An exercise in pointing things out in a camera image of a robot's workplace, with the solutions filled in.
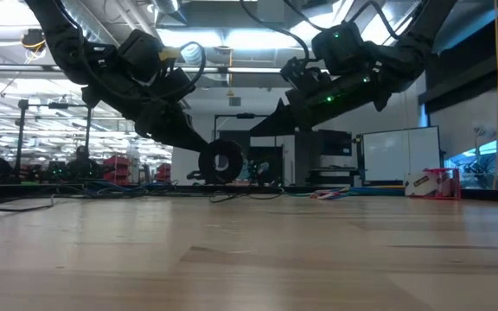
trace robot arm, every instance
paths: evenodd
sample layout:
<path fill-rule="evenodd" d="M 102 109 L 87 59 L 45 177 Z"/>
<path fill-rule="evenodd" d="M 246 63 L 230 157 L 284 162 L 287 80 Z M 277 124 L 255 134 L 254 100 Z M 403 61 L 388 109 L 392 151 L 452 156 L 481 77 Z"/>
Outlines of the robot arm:
<path fill-rule="evenodd" d="M 401 35 L 391 29 L 380 6 L 372 5 L 395 39 L 394 47 L 364 42 L 354 20 L 323 30 L 312 40 L 317 60 L 324 60 L 328 73 L 307 68 L 310 60 L 290 60 L 282 76 L 292 89 L 286 93 L 290 105 L 276 111 L 251 130 L 252 136 L 292 135 L 295 128 L 312 127 L 345 112 L 373 102 L 382 111 L 393 93 L 405 91 L 424 71 L 425 57 L 457 0 L 422 0 Z"/>
<path fill-rule="evenodd" d="M 87 105 L 105 101 L 133 120 L 140 136 L 160 143 L 197 152 L 208 146 L 178 104 L 195 89 L 202 70 L 193 80 L 181 68 L 174 70 L 163 43 L 142 31 L 134 30 L 119 48 L 90 42 L 61 0 L 25 2 L 41 24 L 55 63 L 72 82 L 86 86 L 82 99 Z"/>

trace black tape roll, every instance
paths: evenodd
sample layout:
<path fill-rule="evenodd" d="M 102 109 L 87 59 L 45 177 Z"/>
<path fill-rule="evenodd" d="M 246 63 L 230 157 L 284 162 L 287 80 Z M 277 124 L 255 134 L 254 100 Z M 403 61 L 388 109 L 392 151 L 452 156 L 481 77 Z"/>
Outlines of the black tape roll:
<path fill-rule="evenodd" d="M 217 170 L 214 158 L 224 156 L 228 160 L 225 170 Z M 227 184 L 241 173 L 243 155 L 241 147 L 235 142 L 216 140 L 199 155 L 199 170 L 208 183 Z"/>

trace ceiling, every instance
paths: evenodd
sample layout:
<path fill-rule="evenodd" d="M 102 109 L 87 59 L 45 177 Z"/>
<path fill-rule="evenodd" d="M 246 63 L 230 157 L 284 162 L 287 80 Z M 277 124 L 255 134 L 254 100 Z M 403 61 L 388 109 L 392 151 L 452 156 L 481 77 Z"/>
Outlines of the ceiling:
<path fill-rule="evenodd" d="M 308 24 L 301 21 L 300 17 L 293 14 L 281 5 L 279 10 L 267 9 L 281 0 L 260 0 L 259 2 L 247 1 L 250 8 L 264 14 L 272 21 L 278 22 L 285 28 L 310 41 L 316 31 Z M 292 1 L 300 4 L 303 0 Z M 135 14 L 126 2 L 133 3 L 133 8 L 142 16 L 136 19 Z M 325 13 L 311 17 L 311 20 L 320 26 L 328 27 L 341 21 L 340 17 L 351 16 L 360 8 L 365 0 L 331 0 L 329 7 L 335 13 Z M 390 24 L 397 27 L 417 5 L 415 0 L 377 0 L 382 5 Z M 91 40 L 105 43 L 120 44 L 133 28 L 143 29 L 144 23 L 151 32 L 157 32 L 163 42 L 169 46 L 180 46 L 187 41 L 198 41 L 206 46 L 208 65 L 233 66 L 233 67 L 282 67 L 288 59 L 301 57 L 302 50 L 289 37 L 262 29 L 251 20 L 239 6 L 237 0 L 214 1 L 197 0 L 183 1 L 181 12 L 187 21 L 185 24 L 171 16 L 155 14 L 150 7 L 150 0 L 63 0 L 71 15 L 88 29 Z M 126 17 L 120 15 L 121 3 L 126 10 Z M 492 0 L 461 0 L 451 12 L 451 15 L 436 40 L 436 49 L 443 50 L 456 44 L 470 35 L 482 25 L 490 22 L 493 17 Z M 375 41 L 379 44 L 389 44 L 383 25 L 378 23 L 379 18 L 371 10 L 365 11 L 357 19 L 357 24 L 365 40 Z M 24 48 L 17 44 L 21 35 L 28 29 L 39 28 L 34 15 L 29 8 L 19 0 L 0 0 L 0 64 L 22 64 L 29 58 Z M 232 49 L 231 54 L 218 53 L 214 48 L 217 45 L 226 45 Z M 31 64 L 53 65 L 49 52 Z M 0 155 L 12 157 L 13 148 L 16 146 L 15 117 L 20 115 L 16 104 L 18 98 L 34 98 L 46 103 L 49 100 L 64 100 L 71 104 L 83 105 L 80 100 L 80 88 L 67 80 L 64 76 L 47 76 L 39 74 L 18 75 L 15 73 L 0 74 L 0 91 L 10 83 L 5 90 L 7 96 L 0 96 Z M 278 99 L 287 91 L 287 85 L 279 75 L 209 75 L 198 83 L 199 88 L 186 97 L 189 113 L 197 114 L 231 114 L 253 112 L 257 114 L 270 113 L 276 107 Z M 241 106 L 229 105 L 229 98 L 240 97 Z M 82 117 L 86 116 L 85 108 L 71 108 L 68 111 L 57 113 L 55 111 L 29 111 L 31 119 L 27 122 L 27 129 L 35 134 L 26 135 L 26 145 L 31 151 L 33 159 L 59 158 L 69 155 L 73 148 L 83 143 L 75 136 L 63 137 L 51 130 L 82 131 Z M 57 120 L 55 117 L 68 117 L 69 119 Z M 155 144 L 152 141 L 136 139 L 130 134 L 132 124 L 119 120 L 120 115 L 108 105 L 101 103 L 94 111 L 93 131 L 95 132 L 91 151 L 97 156 L 113 150 L 126 151 L 135 149 L 146 156 L 156 156 L 155 161 L 167 161 L 170 158 L 170 148 Z M 100 132 L 120 132 L 126 134 L 113 135 L 104 139 L 97 135 L 105 136 Z"/>

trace black machine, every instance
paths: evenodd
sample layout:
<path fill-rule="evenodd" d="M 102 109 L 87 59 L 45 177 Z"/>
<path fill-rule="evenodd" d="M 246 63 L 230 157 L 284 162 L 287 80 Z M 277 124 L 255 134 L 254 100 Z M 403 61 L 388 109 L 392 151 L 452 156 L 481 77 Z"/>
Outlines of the black machine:
<path fill-rule="evenodd" d="M 293 86 L 287 92 L 290 105 L 280 102 L 276 112 L 252 129 L 252 135 L 290 135 L 295 128 L 311 131 L 312 126 L 371 101 L 381 111 L 392 93 L 404 91 L 424 71 L 425 56 L 456 1 L 422 0 L 402 35 L 391 29 L 378 4 L 368 2 L 349 22 L 322 29 L 313 39 L 316 60 L 312 61 L 324 60 L 329 74 L 317 67 L 307 68 L 309 50 L 297 38 L 305 58 L 290 60 L 281 72 Z M 200 152 L 200 170 L 207 180 L 228 183 L 239 175 L 238 164 L 243 161 L 239 147 L 230 142 L 206 142 L 194 131 L 191 116 L 179 104 L 203 74 L 206 57 L 201 45 L 190 42 L 181 47 L 195 44 L 202 51 L 200 71 L 189 79 L 181 68 L 174 69 L 177 51 L 167 49 L 152 35 L 134 30 L 119 48 L 90 42 L 61 0 L 25 2 L 41 24 L 55 63 L 72 82 L 87 85 L 82 98 L 88 106 L 103 100 L 133 120 L 140 136 Z M 251 18 L 264 23 L 243 0 L 240 3 Z M 399 39 L 394 47 L 361 39 L 354 19 L 369 5 L 378 10 L 392 37 Z M 271 24 L 265 26 L 289 34 Z M 330 74 L 339 78 L 332 79 Z M 226 156 L 236 165 L 219 174 L 213 165 L 215 155 Z"/>

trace whiteboard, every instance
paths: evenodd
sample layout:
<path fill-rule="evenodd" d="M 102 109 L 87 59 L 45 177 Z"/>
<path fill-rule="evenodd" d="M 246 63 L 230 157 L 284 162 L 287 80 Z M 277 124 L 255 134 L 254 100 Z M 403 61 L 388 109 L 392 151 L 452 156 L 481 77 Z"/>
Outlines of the whiteboard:
<path fill-rule="evenodd" d="M 362 146 L 365 181 L 404 181 L 441 165 L 437 127 L 364 134 Z"/>

